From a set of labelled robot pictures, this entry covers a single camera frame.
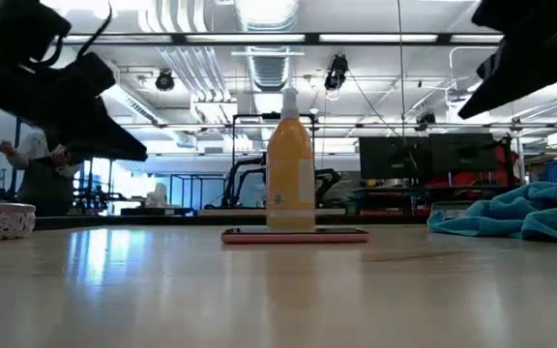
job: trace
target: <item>bottle cap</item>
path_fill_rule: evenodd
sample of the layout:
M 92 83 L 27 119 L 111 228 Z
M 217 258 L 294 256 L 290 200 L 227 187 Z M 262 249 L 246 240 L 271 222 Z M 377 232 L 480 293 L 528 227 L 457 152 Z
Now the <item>bottle cap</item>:
M 282 110 L 280 111 L 280 119 L 298 119 L 300 113 L 298 111 L 298 91 L 295 88 L 285 88 L 282 90 Z

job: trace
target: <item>teal towel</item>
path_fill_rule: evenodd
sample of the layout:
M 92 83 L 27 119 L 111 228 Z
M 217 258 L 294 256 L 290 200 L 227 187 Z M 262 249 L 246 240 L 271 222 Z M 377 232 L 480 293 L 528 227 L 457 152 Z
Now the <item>teal towel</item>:
M 475 202 L 465 217 L 444 221 L 437 212 L 429 231 L 468 237 L 510 237 L 557 241 L 557 184 L 534 183 Z

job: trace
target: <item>white basket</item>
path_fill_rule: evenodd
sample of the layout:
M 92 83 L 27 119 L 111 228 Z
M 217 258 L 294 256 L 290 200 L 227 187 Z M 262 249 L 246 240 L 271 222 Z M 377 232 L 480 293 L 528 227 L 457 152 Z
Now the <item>white basket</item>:
M 36 225 L 36 207 L 29 204 L 0 203 L 0 240 L 25 238 Z

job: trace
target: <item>wooden table surface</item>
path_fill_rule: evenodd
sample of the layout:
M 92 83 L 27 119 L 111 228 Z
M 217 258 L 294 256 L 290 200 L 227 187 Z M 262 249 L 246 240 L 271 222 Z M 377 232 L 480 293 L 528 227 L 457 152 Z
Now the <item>wooden table surface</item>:
M 557 347 L 557 244 L 375 226 L 230 246 L 221 227 L 0 242 L 0 348 Z

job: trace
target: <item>black monitor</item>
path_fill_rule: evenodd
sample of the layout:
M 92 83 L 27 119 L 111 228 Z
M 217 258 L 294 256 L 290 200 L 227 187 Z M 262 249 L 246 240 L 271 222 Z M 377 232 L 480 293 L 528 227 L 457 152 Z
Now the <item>black monitor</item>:
M 429 140 L 434 174 L 498 169 L 496 143 L 490 133 L 431 134 Z
M 426 137 L 361 137 L 359 142 L 362 179 L 419 179 L 428 175 Z

